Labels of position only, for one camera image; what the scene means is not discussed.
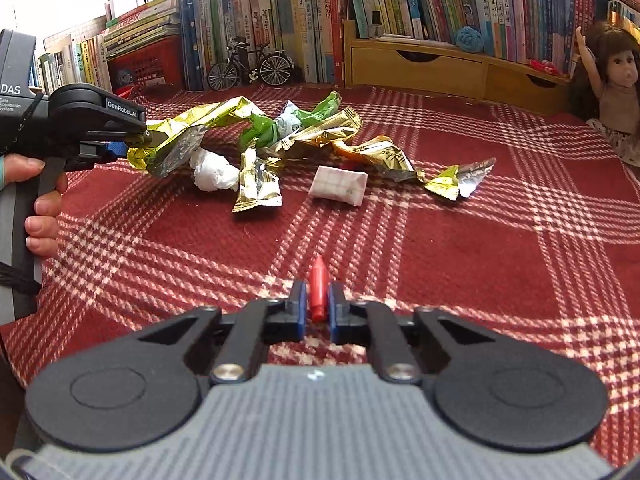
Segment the person's left hand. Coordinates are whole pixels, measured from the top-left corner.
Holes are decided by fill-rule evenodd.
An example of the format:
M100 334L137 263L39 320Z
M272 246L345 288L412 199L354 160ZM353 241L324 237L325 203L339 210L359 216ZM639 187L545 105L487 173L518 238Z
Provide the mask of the person's left hand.
M1 157L1 186L38 177L46 163L43 160L9 154ZM39 258L51 258L58 252L58 216L62 211L62 195L68 187L66 174L60 174L51 192L41 194L34 203L34 213L24 222L26 247Z

